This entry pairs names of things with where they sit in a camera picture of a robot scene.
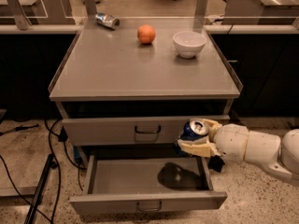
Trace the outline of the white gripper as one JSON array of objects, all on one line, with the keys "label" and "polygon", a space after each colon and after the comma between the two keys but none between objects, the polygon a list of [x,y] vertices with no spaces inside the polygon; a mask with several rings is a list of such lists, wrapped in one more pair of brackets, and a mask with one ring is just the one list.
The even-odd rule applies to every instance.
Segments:
[{"label": "white gripper", "polygon": [[214,143],[207,141],[203,144],[195,144],[178,140],[180,149],[190,155],[210,158],[219,156],[226,161],[241,163],[245,157],[246,144],[249,137],[249,129],[246,126],[227,124],[222,126],[216,120],[203,119],[208,129],[208,137]]}]

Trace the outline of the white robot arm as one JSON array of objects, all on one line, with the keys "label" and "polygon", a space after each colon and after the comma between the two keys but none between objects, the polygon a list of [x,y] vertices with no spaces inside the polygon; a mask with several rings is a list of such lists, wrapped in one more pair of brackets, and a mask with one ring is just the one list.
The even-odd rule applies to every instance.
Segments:
[{"label": "white robot arm", "polygon": [[298,130],[283,138],[250,130],[237,124],[220,124],[212,119],[190,119],[177,140],[187,155],[219,157],[224,161],[250,163],[265,173],[299,185]]}]

